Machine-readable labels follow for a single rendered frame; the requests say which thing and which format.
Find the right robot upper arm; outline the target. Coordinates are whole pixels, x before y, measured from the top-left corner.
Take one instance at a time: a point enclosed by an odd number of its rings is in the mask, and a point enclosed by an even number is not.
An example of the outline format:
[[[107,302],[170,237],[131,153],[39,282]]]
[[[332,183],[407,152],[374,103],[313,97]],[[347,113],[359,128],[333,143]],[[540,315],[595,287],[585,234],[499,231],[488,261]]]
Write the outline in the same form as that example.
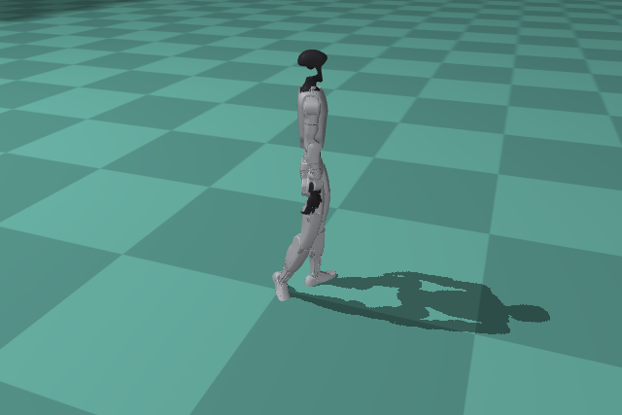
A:
[[[321,113],[321,103],[317,97],[306,97],[303,103],[304,116],[304,149],[307,152],[311,143],[320,143],[315,140],[318,132],[319,115]],[[321,147],[321,145],[320,145]]]

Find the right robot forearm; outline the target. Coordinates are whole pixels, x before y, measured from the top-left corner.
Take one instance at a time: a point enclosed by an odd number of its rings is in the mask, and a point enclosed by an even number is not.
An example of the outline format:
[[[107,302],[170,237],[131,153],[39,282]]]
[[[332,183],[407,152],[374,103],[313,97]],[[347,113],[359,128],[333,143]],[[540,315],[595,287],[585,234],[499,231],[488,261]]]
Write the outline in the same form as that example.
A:
[[[313,191],[320,190],[322,188],[323,174],[321,172],[320,165],[320,150],[321,147],[318,143],[311,143],[307,150],[306,163],[308,164],[309,171],[308,178],[309,184],[312,182],[314,185]]]

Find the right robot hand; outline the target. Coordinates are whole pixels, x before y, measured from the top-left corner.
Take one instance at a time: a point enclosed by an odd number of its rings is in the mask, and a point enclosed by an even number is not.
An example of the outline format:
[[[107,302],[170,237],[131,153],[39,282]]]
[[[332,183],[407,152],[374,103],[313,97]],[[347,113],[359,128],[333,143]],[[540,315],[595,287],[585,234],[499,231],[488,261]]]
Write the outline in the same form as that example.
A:
[[[322,198],[320,196],[320,193],[321,193],[322,189],[316,190],[316,191],[313,191],[313,189],[314,189],[314,185],[313,185],[312,182],[310,182],[310,184],[309,184],[310,196],[309,196],[309,198],[307,200],[307,206],[305,208],[305,211],[303,211],[303,212],[301,211],[300,212],[301,214],[308,215],[308,214],[311,213],[311,211],[312,211],[312,214],[313,214],[315,212],[315,209],[316,208],[318,209],[318,207],[320,205],[320,202],[322,202]]]

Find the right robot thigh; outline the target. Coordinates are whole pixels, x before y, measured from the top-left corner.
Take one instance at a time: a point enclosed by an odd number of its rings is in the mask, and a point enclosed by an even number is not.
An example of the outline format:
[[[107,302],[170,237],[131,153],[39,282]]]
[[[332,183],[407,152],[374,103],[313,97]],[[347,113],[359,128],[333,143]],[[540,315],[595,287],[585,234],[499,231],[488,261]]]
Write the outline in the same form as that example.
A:
[[[309,172],[305,175],[305,178],[302,179],[301,183],[301,195],[306,195],[307,197],[310,196],[308,174]],[[313,242],[320,228],[325,201],[324,182],[322,182],[322,190],[320,196],[322,198],[322,202],[320,202],[318,209],[316,208],[313,214],[312,211],[308,215],[302,214],[301,233],[298,234],[300,236],[300,244],[302,248],[301,253],[305,250],[312,249]],[[302,212],[305,211],[305,208],[307,206],[307,200],[305,200],[304,203],[305,205],[303,205]]]

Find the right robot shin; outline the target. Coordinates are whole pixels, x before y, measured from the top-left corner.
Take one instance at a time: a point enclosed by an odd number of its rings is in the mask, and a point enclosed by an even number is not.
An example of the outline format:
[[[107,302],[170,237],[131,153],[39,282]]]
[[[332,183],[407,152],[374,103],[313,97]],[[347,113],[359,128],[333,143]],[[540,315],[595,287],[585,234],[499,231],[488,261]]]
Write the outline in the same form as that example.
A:
[[[301,253],[301,250],[302,248],[300,244],[300,236],[296,235],[285,257],[284,268],[279,277],[280,285],[283,285],[284,281],[285,281],[285,284],[288,284],[289,279],[305,262],[306,258],[309,255],[310,250],[305,250],[302,253]]]

